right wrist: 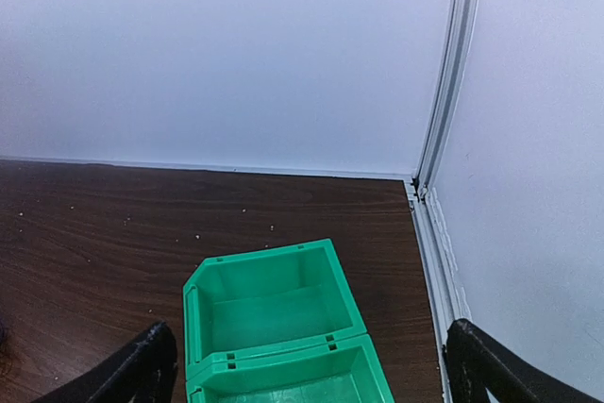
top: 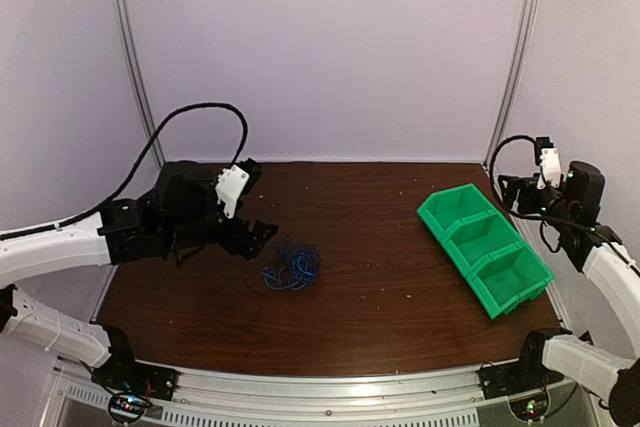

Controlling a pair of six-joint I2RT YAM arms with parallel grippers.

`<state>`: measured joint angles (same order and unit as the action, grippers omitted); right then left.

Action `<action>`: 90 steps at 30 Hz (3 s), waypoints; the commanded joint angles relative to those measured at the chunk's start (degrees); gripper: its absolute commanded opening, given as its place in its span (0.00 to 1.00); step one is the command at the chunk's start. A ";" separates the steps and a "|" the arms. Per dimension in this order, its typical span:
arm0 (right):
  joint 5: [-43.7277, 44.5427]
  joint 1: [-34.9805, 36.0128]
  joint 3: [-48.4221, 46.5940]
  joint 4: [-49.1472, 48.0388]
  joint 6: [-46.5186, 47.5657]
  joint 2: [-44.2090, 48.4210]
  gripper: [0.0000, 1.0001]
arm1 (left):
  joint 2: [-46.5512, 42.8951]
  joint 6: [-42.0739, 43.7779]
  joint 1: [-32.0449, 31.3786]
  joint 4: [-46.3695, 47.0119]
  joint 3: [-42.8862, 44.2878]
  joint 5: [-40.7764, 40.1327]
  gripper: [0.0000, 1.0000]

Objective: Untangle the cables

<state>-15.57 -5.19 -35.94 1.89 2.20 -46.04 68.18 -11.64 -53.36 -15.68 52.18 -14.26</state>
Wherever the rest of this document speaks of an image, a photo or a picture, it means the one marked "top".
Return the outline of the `green three-compartment bin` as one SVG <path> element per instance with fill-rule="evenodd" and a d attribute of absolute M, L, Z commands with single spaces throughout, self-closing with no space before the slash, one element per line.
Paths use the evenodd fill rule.
<path fill-rule="evenodd" d="M 473 184 L 431 194 L 417 216 L 472 289 L 490 319 L 533 301 L 552 271 Z"/>

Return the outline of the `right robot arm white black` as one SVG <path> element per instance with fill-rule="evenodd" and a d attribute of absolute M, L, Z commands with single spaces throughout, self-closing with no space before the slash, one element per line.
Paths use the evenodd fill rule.
<path fill-rule="evenodd" d="M 544 222 L 559 233 L 560 248 L 574 268 L 605 297 L 632 346 L 639 345 L 639 266 L 621 238 L 598 222 L 605 177 L 586 162 L 573 161 L 566 174 L 556 155 L 539 155 L 530 177 L 492 175 L 494 198 L 510 214 Z M 603 401 L 617 426 L 639 423 L 639 358 L 598 348 L 569 331 L 533 331 L 513 366 L 519 387 L 535 387 L 550 371 L 570 378 Z"/>

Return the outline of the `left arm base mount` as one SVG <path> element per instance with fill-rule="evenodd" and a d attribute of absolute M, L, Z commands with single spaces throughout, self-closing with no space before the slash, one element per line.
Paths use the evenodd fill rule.
<path fill-rule="evenodd" d="M 129 364 L 109 361 L 89 370 L 92 381 L 107 392 L 133 393 L 147 400 L 171 401 L 178 381 L 175 369 L 139 361 Z"/>

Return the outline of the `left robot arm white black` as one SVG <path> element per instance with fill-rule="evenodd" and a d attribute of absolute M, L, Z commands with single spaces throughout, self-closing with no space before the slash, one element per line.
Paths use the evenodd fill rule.
<path fill-rule="evenodd" d="M 256 258 L 277 226 L 239 218 L 243 196 L 262 175 L 247 159 L 220 171 L 204 163 L 165 164 L 137 199 L 109 200 L 81 220 L 65 219 L 1 236 L 1 332 L 85 364 L 96 382 L 123 391 L 146 384 L 126 334 L 74 319 L 26 294 L 18 282 L 76 267 L 174 258 L 182 264 L 208 245 Z"/>

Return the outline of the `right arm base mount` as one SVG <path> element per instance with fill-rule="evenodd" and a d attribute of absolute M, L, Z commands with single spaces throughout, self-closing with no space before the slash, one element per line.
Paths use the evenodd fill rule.
<path fill-rule="evenodd" d="M 561 373 L 545 367 L 527 366 L 519 360 L 504 364 L 484 363 L 477 374 L 486 400 L 544 389 L 564 379 Z"/>

